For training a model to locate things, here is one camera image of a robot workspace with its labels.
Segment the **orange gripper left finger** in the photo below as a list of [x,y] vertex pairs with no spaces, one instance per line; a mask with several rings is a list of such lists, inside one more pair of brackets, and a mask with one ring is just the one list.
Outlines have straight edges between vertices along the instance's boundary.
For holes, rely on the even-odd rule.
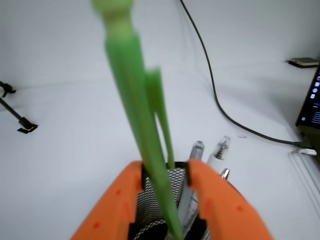
[[142,189],[141,161],[131,162],[113,181],[72,236],[73,240],[126,240],[136,221]]

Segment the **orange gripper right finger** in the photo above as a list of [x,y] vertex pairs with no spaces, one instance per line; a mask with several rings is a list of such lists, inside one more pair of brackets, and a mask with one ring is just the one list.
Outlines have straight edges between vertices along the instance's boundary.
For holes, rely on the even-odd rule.
[[256,209],[206,163],[188,161],[189,186],[197,194],[199,217],[212,240],[272,240]]

